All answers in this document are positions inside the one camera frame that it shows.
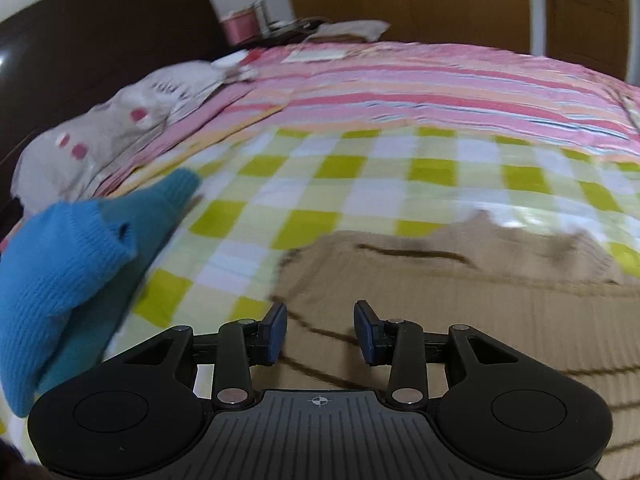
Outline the beige striped knit sweater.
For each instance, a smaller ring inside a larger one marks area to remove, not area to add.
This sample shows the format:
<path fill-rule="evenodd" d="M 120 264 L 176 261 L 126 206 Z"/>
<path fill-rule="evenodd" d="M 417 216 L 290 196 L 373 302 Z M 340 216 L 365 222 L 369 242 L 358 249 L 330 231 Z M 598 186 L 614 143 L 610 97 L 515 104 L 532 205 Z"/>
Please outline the beige striped knit sweater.
<path fill-rule="evenodd" d="M 466 324 L 602 396 L 614 431 L 599 465 L 639 474 L 639 281 L 585 232 L 503 228 L 484 212 L 426 237 L 341 231 L 288 252 L 271 294 L 288 308 L 278 364 L 264 388 L 383 388 L 363 362 L 352 310 L 443 333 Z"/>

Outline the green white checkered sheet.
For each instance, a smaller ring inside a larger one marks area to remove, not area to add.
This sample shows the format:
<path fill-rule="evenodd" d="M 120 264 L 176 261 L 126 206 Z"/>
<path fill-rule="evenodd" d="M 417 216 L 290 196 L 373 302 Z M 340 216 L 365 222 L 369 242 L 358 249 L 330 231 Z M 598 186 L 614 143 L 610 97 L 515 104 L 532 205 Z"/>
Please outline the green white checkered sheet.
<path fill-rule="evenodd" d="M 164 328 L 263 315 L 291 250 L 341 231 L 426 237 L 479 212 L 533 234 L 585 232 L 639 281 L 639 161 L 507 136 L 409 127 L 273 129 L 191 157 L 196 202 L 130 294 L 99 308 L 52 386 Z"/>

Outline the blue knit garment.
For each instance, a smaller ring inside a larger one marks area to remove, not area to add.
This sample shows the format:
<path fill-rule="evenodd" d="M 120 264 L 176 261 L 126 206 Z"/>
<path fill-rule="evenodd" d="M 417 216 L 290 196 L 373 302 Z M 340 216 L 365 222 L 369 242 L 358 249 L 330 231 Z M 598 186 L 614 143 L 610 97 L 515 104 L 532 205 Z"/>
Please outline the blue knit garment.
<path fill-rule="evenodd" d="M 73 310 L 135 258 L 153 258 L 198 189 L 184 168 L 116 198 L 58 202 L 27 220 L 1 256 L 1 387 L 25 417 Z"/>

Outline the grey pillow with pink squares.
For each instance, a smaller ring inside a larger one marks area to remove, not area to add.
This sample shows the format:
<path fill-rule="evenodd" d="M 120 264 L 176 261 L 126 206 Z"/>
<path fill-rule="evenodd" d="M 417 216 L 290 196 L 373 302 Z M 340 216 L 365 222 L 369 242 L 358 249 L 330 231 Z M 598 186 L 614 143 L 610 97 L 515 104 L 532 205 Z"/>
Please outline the grey pillow with pink squares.
<path fill-rule="evenodd" d="M 226 84 L 248 78 L 250 69 L 239 63 L 191 61 L 160 68 L 32 140 L 16 164 L 11 194 L 25 217 L 93 196 L 169 126 Z"/>

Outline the pink striped bed cover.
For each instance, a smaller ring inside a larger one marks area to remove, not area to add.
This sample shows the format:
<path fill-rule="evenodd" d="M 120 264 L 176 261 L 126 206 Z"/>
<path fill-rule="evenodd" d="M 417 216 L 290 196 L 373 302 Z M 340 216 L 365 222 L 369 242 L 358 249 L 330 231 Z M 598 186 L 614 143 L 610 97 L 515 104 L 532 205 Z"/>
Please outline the pink striped bed cover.
<path fill-rule="evenodd" d="M 217 90 L 104 179 L 203 136 L 433 126 L 639 155 L 639 90 L 579 64 L 470 44 L 299 44 L 251 50 L 247 80 Z"/>

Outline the grey folded cloth on nightstand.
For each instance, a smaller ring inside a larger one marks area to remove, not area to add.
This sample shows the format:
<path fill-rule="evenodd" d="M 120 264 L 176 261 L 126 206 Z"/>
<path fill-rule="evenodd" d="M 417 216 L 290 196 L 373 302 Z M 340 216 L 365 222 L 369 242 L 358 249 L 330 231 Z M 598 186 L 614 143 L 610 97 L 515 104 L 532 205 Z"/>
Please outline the grey folded cloth on nightstand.
<path fill-rule="evenodd" d="M 390 24 L 379 20 L 358 20 L 321 24 L 305 41 L 312 44 L 337 42 L 338 44 L 370 44 L 377 42 L 390 29 Z"/>

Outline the pink container on nightstand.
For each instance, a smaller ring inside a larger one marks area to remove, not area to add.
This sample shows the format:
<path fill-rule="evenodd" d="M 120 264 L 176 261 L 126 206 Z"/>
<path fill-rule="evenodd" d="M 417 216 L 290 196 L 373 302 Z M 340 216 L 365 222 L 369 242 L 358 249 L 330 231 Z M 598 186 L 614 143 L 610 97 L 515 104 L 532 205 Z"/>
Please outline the pink container on nightstand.
<path fill-rule="evenodd" d="M 262 36 L 255 9 L 252 6 L 232 11 L 221 19 L 228 43 L 237 46 Z"/>

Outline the dark wooden headboard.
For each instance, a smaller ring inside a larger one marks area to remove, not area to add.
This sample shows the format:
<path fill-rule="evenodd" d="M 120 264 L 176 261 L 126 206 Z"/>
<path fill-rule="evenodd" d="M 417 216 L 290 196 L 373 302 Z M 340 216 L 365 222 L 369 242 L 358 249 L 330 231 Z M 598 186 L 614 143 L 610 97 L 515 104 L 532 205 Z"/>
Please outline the dark wooden headboard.
<path fill-rule="evenodd" d="M 230 50 L 209 0 L 41 0 L 1 25 L 1 232 L 21 152 L 153 70 Z"/>

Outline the brown wooden door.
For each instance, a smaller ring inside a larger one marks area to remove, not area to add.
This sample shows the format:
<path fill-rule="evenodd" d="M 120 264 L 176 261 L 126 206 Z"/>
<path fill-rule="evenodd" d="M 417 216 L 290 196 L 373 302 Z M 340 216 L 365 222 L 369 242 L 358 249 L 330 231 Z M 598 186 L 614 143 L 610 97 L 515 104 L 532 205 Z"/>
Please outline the brown wooden door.
<path fill-rule="evenodd" d="M 629 50 L 629 0 L 546 0 L 550 58 L 623 80 Z"/>

